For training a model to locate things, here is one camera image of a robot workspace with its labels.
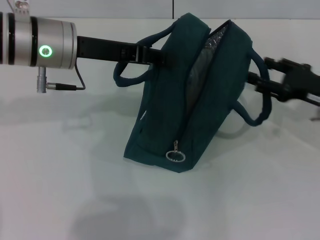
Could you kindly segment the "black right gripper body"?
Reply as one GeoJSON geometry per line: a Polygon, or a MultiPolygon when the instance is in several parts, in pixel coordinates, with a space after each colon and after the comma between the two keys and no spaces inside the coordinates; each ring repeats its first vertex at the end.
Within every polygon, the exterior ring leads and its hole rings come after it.
{"type": "Polygon", "coordinates": [[[309,64],[300,64],[285,58],[279,60],[278,64],[278,71],[284,73],[278,101],[297,99],[307,103],[320,102],[320,76],[312,72],[309,64]]]}

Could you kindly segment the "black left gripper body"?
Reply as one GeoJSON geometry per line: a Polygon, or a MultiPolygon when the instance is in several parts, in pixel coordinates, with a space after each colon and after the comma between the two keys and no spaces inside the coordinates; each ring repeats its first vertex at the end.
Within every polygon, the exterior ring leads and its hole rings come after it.
{"type": "Polygon", "coordinates": [[[77,37],[77,57],[125,63],[152,63],[153,53],[147,47],[99,38],[77,37]]]}

